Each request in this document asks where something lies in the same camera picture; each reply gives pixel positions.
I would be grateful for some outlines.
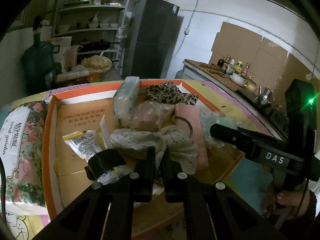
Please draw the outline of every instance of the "dark gray refrigerator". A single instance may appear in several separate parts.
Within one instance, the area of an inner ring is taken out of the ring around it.
[[[163,0],[137,2],[124,54],[124,78],[160,78],[174,35],[178,11],[177,5]]]

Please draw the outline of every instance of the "yellow and white packet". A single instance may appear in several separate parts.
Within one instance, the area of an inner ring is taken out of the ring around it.
[[[62,137],[64,142],[86,162],[96,153],[114,148],[104,118],[105,115],[103,115],[97,130],[76,131]],[[101,175],[97,181],[106,185],[118,181],[131,172],[133,170],[127,164],[120,165]]]

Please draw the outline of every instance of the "kettle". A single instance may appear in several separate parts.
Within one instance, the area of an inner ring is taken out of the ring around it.
[[[260,105],[264,108],[271,106],[271,103],[275,101],[274,97],[272,96],[272,90],[270,88],[265,88],[262,93],[261,86],[259,86],[259,95],[257,97],[257,100],[260,103]]]

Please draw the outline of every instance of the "wooden cutting board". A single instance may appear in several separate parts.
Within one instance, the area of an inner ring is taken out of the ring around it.
[[[190,60],[190,59],[185,59],[184,61],[191,64],[192,66],[196,67],[197,69],[203,71],[204,73],[206,73],[210,77],[214,78],[215,80],[220,82],[222,85],[224,85],[228,89],[230,89],[232,92],[236,93],[239,89],[241,89],[241,87],[238,86],[237,84],[233,83],[230,80],[230,78],[224,78],[224,77],[221,77],[220,75],[218,75],[218,73],[222,73],[221,71],[219,71],[221,69],[219,66],[211,65],[212,68],[208,68],[208,67],[203,67],[203,65],[210,66],[207,63],[194,61],[194,60]]]

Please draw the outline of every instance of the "floral package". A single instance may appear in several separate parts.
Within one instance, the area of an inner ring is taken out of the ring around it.
[[[19,215],[47,215],[42,187],[41,158],[44,101],[12,110],[0,131],[1,159],[6,176],[6,209]]]

